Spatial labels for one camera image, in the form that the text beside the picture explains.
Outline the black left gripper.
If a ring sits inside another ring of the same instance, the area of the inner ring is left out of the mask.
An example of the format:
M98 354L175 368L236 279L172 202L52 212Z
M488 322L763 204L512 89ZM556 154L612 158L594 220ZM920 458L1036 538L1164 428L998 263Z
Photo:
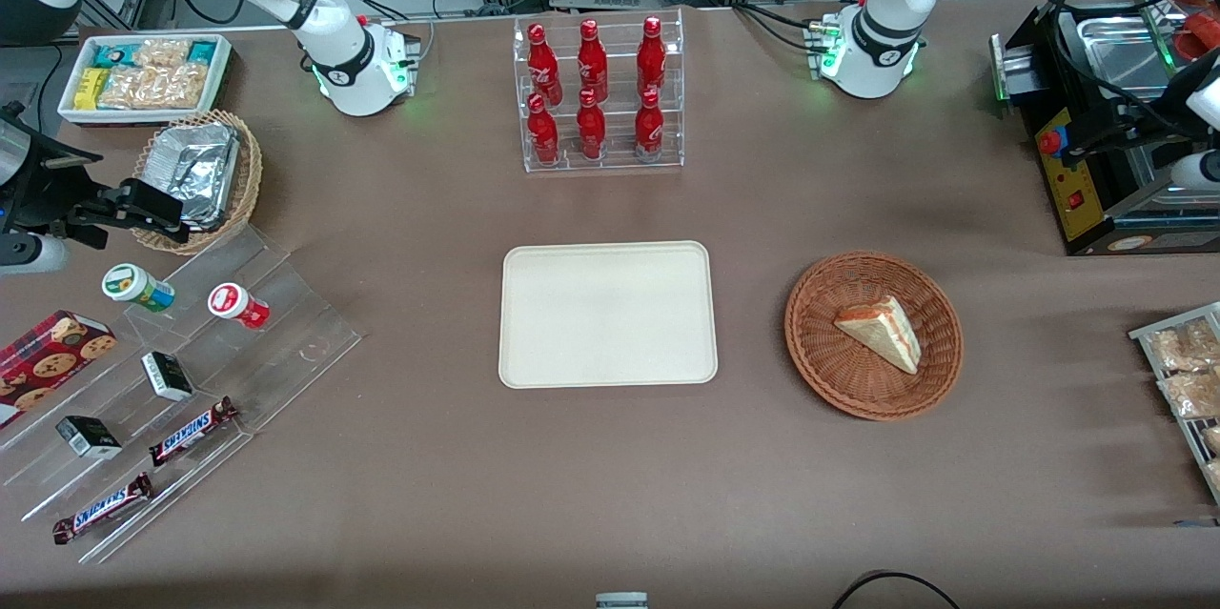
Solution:
M1074 115L1065 126L1072 142L1072 164L1096 154L1127 153L1172 140L1200 145L1203 153L1218 150L1218 114L1199 114L1190 96L1218 84L1218 51L1208 51L1172 74L1168 87L1153 100L1150 114L1135 109L1089 109Z

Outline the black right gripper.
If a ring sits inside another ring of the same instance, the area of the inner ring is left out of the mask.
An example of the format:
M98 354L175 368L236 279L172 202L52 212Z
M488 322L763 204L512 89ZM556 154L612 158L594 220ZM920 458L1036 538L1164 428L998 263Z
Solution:
M156 233L185 244L183 205L144 179L118 186L118 203L101 203L105 187L92 179L88 165L102 154L66 145L22 122L22 106L2 107L2 233L39 233L73 238L83 226L105 226Z

